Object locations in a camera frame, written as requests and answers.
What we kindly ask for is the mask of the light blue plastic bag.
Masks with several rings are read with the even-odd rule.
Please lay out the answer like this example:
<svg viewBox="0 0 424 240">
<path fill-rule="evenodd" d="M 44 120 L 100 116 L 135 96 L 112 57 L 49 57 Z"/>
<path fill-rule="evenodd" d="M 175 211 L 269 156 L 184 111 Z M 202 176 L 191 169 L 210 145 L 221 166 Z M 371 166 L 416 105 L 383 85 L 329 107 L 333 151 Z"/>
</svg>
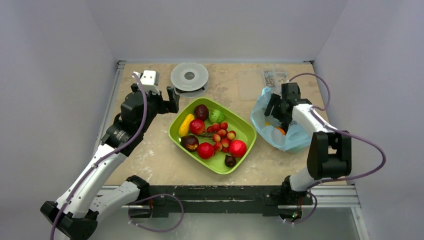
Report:
<svg viewBox="0 0 424 240">
<path fill-rule="evenodd" d="M 277 129 L 280 127 L 280 122 L 271 115 L 264 116 L 271 94 L 270 88 L 264 88 L 250 113 L 250 120 L 257 133 L 280 151 L 297 153 L 308 147 L 312 137 L 296 121 L 292 121 L 286 135 L 282 135 Z"/>
</svg>

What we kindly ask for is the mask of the red fake peach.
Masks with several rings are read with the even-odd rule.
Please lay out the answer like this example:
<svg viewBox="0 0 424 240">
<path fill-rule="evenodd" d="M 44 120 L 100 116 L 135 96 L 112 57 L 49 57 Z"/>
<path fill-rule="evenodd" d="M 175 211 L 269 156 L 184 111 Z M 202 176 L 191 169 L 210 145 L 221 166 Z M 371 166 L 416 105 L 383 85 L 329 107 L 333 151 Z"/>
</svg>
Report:
<svg viewBox="0 0 424 240">
<path fill-rule="evenodd" d="M 194 135 L 203 134 L 205 129 L 205 123 L 201 119 L 194 119 L 189 123 L 189 131 Z"/>
</svg>

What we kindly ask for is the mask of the dark red yellow fake fruit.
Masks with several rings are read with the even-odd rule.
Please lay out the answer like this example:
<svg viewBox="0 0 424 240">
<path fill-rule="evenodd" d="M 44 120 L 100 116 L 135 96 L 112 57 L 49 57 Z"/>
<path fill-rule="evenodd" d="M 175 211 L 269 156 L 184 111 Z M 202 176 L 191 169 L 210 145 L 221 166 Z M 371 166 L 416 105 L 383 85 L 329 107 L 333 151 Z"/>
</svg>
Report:
<svg viewBox="0 0 424 240">
<path fill-rule="evenodd" d="M 180 140 L 180 145 L 188 152 L 196 152 L 199 147 L 199 140 L 194 135 L 183 136 Z"/>
</svg>

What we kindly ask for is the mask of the red fake pomegranate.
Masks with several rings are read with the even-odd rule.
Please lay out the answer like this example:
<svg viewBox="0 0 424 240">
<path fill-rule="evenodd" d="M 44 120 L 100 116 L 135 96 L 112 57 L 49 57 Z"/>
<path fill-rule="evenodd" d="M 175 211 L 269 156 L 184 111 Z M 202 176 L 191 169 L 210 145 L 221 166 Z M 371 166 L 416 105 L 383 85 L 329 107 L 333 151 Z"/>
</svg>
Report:
<svg viewBox="0 0 424 240">
<path fill-rule="evenodd" d="M 215 155 L 215 148 L 208 142 L 201 143 L 197 148 L 198 156 L 203 160 L 208 160 Z"/>
</svg>

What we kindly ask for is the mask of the red fake apple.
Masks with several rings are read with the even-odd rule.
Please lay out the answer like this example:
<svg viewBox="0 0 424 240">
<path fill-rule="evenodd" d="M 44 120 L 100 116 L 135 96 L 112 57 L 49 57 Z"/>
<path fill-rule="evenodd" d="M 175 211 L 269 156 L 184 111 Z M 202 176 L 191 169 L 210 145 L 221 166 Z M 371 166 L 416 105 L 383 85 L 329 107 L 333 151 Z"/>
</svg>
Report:
<svg viewBox="0 0 424 240">
<path fill-rule="evenodd" d="M 230 143 L 228 150 L 234 158 L 243 158 L 247 152 L 247 145 L 243 141 L 235 139 Z"/>
</svg>

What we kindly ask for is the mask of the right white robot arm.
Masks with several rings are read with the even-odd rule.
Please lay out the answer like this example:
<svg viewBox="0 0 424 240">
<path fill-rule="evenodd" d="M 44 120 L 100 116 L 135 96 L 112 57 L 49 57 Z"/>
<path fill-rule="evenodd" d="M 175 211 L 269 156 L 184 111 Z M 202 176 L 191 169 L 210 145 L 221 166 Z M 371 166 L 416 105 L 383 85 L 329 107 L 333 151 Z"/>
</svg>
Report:
<svg viewBox="0 0 424 240">
<path fill-rule="evenodd" d="M 295 82 L 283 83 L 281 94 L 273 93 L 264 112 L 278 120 L 283 131 L 296 122 L 311 136 L 306 167 L 287 176 L 280 196 L 288 204 L 305 196 L 307 190 L 322 180 L 348 176 L 352 170 L 352 140 L 346 131 L 338 133 L 316 111 L 316 107 L 301 97 Z"/>
</svg>

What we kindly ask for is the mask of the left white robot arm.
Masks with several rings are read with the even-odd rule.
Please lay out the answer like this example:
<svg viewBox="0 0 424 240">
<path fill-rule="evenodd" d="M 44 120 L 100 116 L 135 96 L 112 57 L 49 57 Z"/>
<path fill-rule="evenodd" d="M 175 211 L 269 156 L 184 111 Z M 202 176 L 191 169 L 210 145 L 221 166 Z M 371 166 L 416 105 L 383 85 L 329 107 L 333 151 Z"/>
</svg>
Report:
<svg viewBox="0 0 424 240">
<path fill-rule="evenodd" d="M 51 239 L 59 230 L 69 240 L 87 240 L 107 215 L 126 204 L 142 205 L 152 198 L 149 183 L 137 175 L 98 197 L 106 180 L 142 142 L 156 115 L 179 111 L 180 97 L 172 87 L 167 87 L 168 100 L 151 85 L 144 85 L 143 89 L 136 83 L 131 85 L 131 93 L 120 105 L 120 112 L 86 168 L 62 196 L 41 206 L 41 213 L 52 224 Z"/>
</svg>

